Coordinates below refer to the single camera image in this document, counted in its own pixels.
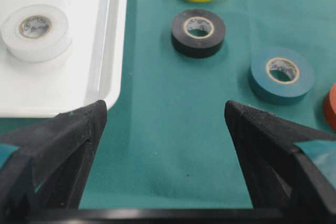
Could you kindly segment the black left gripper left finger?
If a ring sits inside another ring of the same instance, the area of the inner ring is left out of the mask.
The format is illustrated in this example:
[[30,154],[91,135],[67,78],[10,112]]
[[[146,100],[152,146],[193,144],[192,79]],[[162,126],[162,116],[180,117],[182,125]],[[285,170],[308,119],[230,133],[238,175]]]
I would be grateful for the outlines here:
[[1,213],[78,208],[107,122],[103,100],[1,135]]

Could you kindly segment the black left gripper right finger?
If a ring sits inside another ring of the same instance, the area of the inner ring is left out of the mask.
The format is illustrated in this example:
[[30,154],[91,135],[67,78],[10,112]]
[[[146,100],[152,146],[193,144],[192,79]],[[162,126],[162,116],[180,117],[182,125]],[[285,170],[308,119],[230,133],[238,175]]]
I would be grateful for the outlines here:
[[335,189],[296,146],[314,140],[335,143],[334,134],[233,100],[225,103],[224,118],[254,207],[335,213]]

